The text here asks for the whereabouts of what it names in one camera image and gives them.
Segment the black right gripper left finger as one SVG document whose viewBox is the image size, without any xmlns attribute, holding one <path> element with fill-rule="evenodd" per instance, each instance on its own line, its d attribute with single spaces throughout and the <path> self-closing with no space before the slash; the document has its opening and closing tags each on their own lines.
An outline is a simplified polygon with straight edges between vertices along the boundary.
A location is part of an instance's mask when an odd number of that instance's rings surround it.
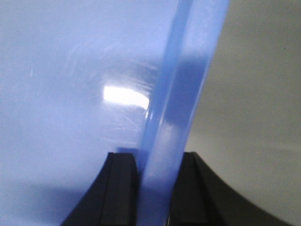
<svg viewBox="0 0 301 226">
<path fill-rule="evenodd" d="M 134 226 L 138 171 L 132 153 L 108 153 L 94 182 L 63 226 Z"/>
</svg>

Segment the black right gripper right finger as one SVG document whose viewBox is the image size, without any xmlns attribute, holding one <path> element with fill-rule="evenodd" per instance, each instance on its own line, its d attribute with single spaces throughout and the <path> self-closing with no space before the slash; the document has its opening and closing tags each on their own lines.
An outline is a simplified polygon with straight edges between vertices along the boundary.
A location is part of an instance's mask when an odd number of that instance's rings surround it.
<svg viewBox="0 0 301 226">
<path fill-rule="evenodd" d="M 185 153 L 174 186 L 170 226 L 286 226 L 219 178 L 196 152 Z"/>
</svg>

